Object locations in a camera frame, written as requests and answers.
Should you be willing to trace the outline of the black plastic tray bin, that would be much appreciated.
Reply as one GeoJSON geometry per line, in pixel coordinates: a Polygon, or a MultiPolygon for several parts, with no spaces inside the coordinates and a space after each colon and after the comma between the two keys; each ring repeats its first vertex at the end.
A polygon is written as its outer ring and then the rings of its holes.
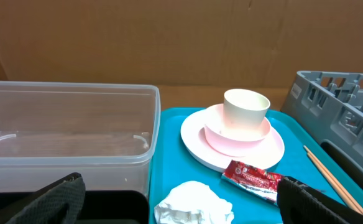
{"type": "MultiPolygon", "coordinates": [[[[30,192],[0,193],[0,209],[26,198],[30,192]]],[[[133,190],[87,191],[77,223],[149,224],[149,202],[133,190]]]]}

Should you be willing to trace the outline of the teal serving tray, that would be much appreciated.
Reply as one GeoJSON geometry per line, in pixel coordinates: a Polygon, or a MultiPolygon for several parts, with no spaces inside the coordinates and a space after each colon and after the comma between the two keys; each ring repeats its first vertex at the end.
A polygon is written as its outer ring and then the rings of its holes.
{"type": "MultiPolygon", "coordinates": [[[[279,209],[221,178],[221,173],[198,162],[185,147],[180,128],[197,108],[171,108],[162,112],[159,138],[152,160],[149,203],[154,208],[174,187],[190,180],[202,182],[232,203],[234,223],[281,223],[279,209]]],[[[274,172],[292,176],[340,202],[338,194],[306,155],[309,149],[363,207],[363,190],[330,158],[290,116],[269,111],[267,117],[281,135],[285,153],[274,172]]]]}

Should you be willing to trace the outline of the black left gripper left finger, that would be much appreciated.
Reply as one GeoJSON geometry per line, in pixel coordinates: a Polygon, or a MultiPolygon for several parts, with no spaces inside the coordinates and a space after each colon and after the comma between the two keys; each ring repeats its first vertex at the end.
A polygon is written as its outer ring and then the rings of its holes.
{"type": "Polygon", "coordinates": [[[0,209],[0,224],[74,223],[85,201],[81,174],[71,173],[0,209]]]}

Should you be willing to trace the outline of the clear plastic waste bin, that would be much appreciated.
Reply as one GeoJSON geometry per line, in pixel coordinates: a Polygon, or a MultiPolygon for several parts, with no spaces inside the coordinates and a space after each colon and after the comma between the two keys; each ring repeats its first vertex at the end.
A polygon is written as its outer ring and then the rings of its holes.
{"type": "Polygon", "coordinates": [[[0,81],[0,192],[77,172],[88,190],[147,195],[160,112],[152,85],[0,81]]]}

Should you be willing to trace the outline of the red snack wrapper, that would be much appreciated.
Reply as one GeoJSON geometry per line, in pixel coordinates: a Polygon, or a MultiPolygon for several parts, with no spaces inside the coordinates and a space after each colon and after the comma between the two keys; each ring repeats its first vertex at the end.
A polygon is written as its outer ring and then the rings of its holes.
{"type": "Polygon", "coordinates": [[[283,179],[281,174],[232,160],[222,173],[222,179],[277,206],[278,183],[283,179]]]}

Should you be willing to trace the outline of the cream cup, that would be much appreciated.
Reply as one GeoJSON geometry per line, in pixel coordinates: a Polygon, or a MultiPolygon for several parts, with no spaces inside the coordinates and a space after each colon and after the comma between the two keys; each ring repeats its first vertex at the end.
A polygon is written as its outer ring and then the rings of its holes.
{"type": "Polygon", "coordinates": [[[255,91],[230,89],[224,93],[224,127],[229,130],[257,129],[270,108],[270,100],[255,91]]]}

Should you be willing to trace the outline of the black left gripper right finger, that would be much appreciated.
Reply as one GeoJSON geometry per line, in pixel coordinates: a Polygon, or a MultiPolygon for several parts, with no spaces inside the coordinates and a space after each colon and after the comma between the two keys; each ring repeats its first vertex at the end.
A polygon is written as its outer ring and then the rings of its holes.
{"type": "Polygon", "coordinates": [[[284,224],[363,224],[363,215],[310,186],[286,176],[277,187],[284,224]]]}

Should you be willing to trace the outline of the grey dishwasher rack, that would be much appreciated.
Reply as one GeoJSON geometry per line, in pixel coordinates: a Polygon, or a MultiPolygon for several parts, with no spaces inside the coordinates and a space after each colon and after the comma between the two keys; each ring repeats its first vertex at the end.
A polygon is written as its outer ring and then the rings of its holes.
{"type": "Polygon", "coordinates": [[[299,71],[281,111],[363,190],[363,73],[299,71]]]}

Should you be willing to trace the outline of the white round plate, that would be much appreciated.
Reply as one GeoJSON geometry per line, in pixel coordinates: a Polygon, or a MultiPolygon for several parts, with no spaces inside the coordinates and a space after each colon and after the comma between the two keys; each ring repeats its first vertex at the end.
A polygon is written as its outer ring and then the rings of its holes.
{"type": "Polygon", "coordinates": [[[181,138],[190,154],[204,166],[224,172],[232,160],[267,170],[282,159],[285,146],[282,137],[272,127],[270,136],[253,152],[244,157],[232,157],[214,150],[204,134],[204,110],[189,115],[181,126],[181,138]]]}

